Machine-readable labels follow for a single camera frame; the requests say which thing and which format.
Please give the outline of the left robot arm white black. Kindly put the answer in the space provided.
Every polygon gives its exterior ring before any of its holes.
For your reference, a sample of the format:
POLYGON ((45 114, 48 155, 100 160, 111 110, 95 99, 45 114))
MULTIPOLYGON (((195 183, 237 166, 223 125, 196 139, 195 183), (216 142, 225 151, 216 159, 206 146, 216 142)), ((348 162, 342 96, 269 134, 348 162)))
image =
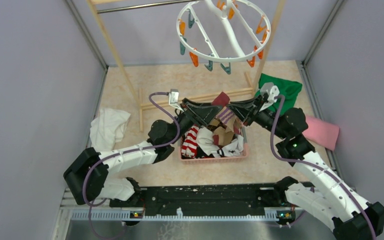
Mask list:
POLYGON ((191 127, 206 127, 223 106, 199 103, 184 98, 181 113, 171 116, 171 122, 153 122, 148 138, 138 144, 118 150, 84 149, 64 172, 63 178, 77 205, 96 206, 97 198, 121 200, 134 207, 140 202, 140 187, 131 177, 110 180, 111 174, 140 165, 151 165, 167 159, 176 143, 191 127))

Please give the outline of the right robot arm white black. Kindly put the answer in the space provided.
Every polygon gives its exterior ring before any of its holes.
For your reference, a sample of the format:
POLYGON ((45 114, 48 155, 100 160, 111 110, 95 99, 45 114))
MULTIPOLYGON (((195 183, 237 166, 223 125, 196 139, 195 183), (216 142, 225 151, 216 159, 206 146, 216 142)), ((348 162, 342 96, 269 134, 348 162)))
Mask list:
POLYGON ((261 95, 227 105, 245 126, 257 123, 270 131, 273 155, 305 175, 318 191, 285 177, 277 182, 274 202, 302 208, 327 226, 337 240, 375 240, 384 230, 384 206, 360 196, 324 162, 303 135, 308 125, 301 108, 292 107, 281 114, 285 98, 279 95, 275 100, 280 101, 277 112, 262 108, 268 100, 261 95))

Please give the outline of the white round clip hanger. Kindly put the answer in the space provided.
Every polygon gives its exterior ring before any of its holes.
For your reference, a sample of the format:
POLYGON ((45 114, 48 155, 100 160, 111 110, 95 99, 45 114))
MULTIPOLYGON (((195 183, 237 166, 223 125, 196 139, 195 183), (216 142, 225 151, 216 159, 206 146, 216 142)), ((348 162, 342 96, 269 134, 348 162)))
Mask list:
POLYGON ((193 0, 192 2, 188 3, 177 16, 176 31, 179 37, 180 53, 182 55, 184 55, 186 51, 193 52, 198 56, 198 59, 202 58, 207 61, 212 60, 213 63, 234 63, 247 61, 250 60, 253 56, 258 57, 260 60, 263 59, 264 48, 266 45, 268 45, 274 28, 262 9, 248 0, 219 0, 217 4, 213 4, 213 2, 210 0, 205 1, 207 8, 217 17, 217 19, 220 20, 223 29, 226 32, 227 39, 229 40, 234 52, 236 53, 235 57, 220 57, 193 8, 193 5, 197 3, 197 0, 193 0), (259 13, 260 20, 255 29, 251 28, 248 22, 244 19, 238 9, 237 3, 242 3, 259 13), (254 46, 257 46, 256 52, 253 52, 253 49, 251 52, 246 54, 240 47, 237 36, 230 22, 234 16, 238 17, 245 30, 253 39, 254 46), (187 43, 186 28, 192 28, 195 25, 198 26, 198 29, 201 32, 205 43, 210 49, 210 53, 207 55, 203 54, 187 43))

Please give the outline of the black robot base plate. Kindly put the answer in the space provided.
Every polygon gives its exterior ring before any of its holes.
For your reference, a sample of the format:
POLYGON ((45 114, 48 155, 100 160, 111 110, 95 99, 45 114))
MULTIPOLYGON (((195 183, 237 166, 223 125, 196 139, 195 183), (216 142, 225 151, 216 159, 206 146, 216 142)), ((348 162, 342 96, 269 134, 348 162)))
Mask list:
POLYGON ((141 209, 147 217, 174 216, 178 209, 186 217, 263 216, 269 208, 292 210, 274 183, 147 186, 127 201, 110 200, 109 206, 141 209))

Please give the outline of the beige purple striped sock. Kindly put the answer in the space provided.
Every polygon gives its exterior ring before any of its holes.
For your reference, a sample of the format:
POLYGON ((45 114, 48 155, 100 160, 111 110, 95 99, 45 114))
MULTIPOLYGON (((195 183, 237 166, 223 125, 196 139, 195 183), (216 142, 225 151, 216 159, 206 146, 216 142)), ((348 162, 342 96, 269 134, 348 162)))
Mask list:
POLYGON ((222 107, 215 119, 225 127, 226 132, 234 132, 239 135, 242 131, 242 124, 236 114, 227 108, 227 104, 229 103, 230 97, 223 91, 212 101, 212 106, 222 107))

